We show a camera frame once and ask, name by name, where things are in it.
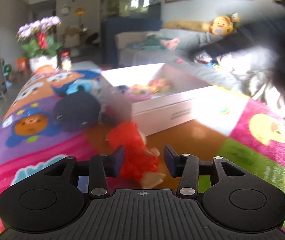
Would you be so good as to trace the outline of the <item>glass jar red lid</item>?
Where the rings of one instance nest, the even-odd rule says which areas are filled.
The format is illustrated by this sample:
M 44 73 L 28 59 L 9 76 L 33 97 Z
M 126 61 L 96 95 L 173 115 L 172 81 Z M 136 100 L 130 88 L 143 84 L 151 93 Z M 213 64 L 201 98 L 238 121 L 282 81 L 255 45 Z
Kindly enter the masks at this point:
M 61 68 L 64 71 L 69 71 L 72 67 L 70 52 L 65 51 L 61 53 Z

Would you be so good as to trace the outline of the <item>pink orchid flower pot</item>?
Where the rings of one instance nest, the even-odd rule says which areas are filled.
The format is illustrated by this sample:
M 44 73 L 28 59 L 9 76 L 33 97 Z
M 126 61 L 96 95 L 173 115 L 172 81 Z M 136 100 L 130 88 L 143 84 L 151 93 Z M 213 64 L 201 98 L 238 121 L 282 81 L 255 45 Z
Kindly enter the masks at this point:
M 44 17 L 21 26 L 17 31 L 17 40 L 23 42 L 21 48 L 32 73 L 43 67 L 58 68 L 57 54 L 62 44 L 55 40 L 55 33 L 61 23 L 58 16 Z

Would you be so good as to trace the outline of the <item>white cardboard box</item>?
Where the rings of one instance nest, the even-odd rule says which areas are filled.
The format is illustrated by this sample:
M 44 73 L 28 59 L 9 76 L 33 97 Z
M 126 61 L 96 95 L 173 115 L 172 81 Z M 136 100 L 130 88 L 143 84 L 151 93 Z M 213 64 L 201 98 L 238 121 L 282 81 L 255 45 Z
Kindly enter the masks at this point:
M 166 93 L 142 96 L 118 87 L 147 85 L 164 78 L 171 84 Z M 101 92 L 107 113 L 116 122 L 133 121 L 144 135 L 210 114 L 217 108 L 217 86 L 182 72 L 166 63 L 131 66 L 101 73 Z

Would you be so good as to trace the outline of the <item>yellow monkey plush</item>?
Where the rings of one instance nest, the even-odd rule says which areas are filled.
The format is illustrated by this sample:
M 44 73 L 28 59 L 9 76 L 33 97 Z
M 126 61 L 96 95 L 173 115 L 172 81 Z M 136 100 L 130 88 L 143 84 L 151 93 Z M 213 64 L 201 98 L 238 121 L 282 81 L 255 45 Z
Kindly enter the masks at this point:
M 231 15 L 217 16 L 211 23 L 203 25 L 205 32 L 210 32 L 217 36 L 226 36 L 236 31 L 240 24 L 238 13 Z

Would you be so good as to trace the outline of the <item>grey sofa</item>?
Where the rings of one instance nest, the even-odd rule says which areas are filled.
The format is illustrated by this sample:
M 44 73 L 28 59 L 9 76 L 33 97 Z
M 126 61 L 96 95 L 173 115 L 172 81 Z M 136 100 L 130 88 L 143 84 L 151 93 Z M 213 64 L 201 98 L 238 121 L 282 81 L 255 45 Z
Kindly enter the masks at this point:
M 121 66 L 168 63 L 212 85 L 265 103 L 285 118 L 285 100 L 271 80 L 275 54 L 262 46 L 214 58 L 203 51 L 203 47 L 221 39 L 211 33 L 160 29 L 116 34 L 115 44 Z

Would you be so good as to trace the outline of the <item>green cloth on sofa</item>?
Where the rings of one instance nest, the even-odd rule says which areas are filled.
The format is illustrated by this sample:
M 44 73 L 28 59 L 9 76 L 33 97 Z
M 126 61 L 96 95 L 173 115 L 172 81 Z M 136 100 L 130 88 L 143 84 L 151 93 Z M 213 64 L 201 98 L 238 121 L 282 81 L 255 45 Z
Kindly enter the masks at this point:
M 158 35 L 147 35 L 146 40 L 140 43 L 134 43 L 128 45 L 130 49 L 144 50 L 144 51 L 155 51 L 163 52 L 169 51 L 161 42 L 168 41 L 167 38 Z

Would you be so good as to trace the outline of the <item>red haired doll figure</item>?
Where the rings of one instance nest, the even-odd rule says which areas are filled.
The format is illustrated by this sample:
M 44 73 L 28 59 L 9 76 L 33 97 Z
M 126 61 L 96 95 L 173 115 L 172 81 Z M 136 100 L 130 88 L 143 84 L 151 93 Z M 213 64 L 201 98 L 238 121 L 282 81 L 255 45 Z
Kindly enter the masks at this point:
M 125 149 L 125 158 L 120 176 L 128 181 L 138 183 L 143 189 L 152 189 L 160 185 L 165 174 L 159 172 L 160 152 L 157 148 L 146 146 L 146 136 L 138 124 L 124 121 L 107 134 L 106 140 L 115 150 L 119 146 Z

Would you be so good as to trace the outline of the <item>glass fish tank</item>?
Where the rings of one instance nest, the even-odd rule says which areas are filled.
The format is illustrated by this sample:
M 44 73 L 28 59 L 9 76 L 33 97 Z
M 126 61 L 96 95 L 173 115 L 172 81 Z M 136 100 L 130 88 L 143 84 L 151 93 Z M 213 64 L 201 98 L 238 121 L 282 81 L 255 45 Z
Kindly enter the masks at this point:
M 111 17 L 161 18 L 161 3 L 157 0 L 101 0 L 100 19 Z

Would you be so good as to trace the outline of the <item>black plush toy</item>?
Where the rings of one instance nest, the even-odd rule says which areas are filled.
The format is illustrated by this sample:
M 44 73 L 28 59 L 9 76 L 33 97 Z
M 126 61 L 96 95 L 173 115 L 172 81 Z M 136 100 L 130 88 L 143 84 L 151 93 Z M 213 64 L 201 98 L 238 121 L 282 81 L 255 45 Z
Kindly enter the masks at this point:
M 98 124 L 101 104 L 90 93 L 77 91 L 63 96 L 53 108 L 53 119 L 64 131 L 74 132 Z

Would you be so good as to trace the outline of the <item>blue plush toy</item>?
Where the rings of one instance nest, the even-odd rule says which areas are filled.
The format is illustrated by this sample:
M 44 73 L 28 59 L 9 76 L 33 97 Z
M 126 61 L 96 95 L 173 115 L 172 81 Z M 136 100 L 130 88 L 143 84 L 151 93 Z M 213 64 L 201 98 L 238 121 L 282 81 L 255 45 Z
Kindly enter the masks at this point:
M 67 89 L 66 94 L 73 94 L 78 91 L 86 93 L 97 93 L 100 90 L 100 83 L 94 79 L 78 79 Z

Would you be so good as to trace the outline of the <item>orange bowl toy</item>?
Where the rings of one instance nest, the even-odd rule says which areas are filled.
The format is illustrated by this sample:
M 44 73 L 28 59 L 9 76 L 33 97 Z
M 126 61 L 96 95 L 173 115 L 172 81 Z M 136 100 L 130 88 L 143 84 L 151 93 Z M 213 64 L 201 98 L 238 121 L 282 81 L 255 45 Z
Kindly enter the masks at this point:
M 54 73 L 55 71 L 56 71 L 55 68 L 53 68 L 51 65 L 44 65 L 39 67 L 34 74 L 35 75 L 49 74 L 49 73 Z

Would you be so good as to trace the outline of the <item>pink pig plush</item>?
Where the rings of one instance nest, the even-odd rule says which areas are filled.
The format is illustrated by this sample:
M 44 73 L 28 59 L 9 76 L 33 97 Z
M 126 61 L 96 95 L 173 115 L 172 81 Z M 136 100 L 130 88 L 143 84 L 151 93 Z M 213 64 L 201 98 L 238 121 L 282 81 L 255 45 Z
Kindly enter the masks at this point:
M 174 38 L 171 40 L 160 40 L 160 43 L 164 48 L 168 50 L 176 50 L 178 48 L 180 40 L 178 38 Z

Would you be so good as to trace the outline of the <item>colourful cartoon play mat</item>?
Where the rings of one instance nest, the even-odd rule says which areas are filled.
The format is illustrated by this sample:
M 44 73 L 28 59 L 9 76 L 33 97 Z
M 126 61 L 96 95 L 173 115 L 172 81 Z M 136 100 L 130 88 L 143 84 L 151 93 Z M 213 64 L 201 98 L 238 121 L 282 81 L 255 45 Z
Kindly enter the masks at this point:
M 0 126 L 0 194 L 67 156 L 84 161 L 110 151 L 109 125 L 66 129 L 53 116 L 58 93 L 78 82 L 97 83 L 91 71 L 77 70 L 36 75 L 20 91 Z M 285 120 L 265 104 L 220 86 L 198 88 L 194 99 L 193 108 L 176 114 L 193 113 L 194 119 L 149 135 L 148 146 L 171 145 L 204 158 L 221 154 L 285 193 Z M 0 233 L 3 229 L 0 220 Z

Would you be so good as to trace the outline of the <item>beige dining chair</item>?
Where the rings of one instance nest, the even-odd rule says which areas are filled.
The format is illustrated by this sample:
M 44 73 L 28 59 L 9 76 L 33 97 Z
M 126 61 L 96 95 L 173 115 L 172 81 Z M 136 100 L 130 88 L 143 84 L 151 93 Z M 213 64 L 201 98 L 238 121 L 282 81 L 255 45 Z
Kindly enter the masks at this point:
M 70 51 L 71 57 L 80 55 L 79 46 L 81 45 L 80 29 L 78 26 L 70 26 L 63 33 L 63 47 Z

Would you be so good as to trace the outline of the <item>yellow pudding toy figure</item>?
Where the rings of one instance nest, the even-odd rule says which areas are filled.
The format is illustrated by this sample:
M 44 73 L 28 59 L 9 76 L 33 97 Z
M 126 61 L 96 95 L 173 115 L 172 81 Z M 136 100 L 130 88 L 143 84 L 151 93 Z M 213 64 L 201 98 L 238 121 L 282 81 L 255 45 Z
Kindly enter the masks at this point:
M 123 96 L 131 102 L 142 102 L 153 98 L 153 93 L 145 88 L 134 86 L 127 89 Z

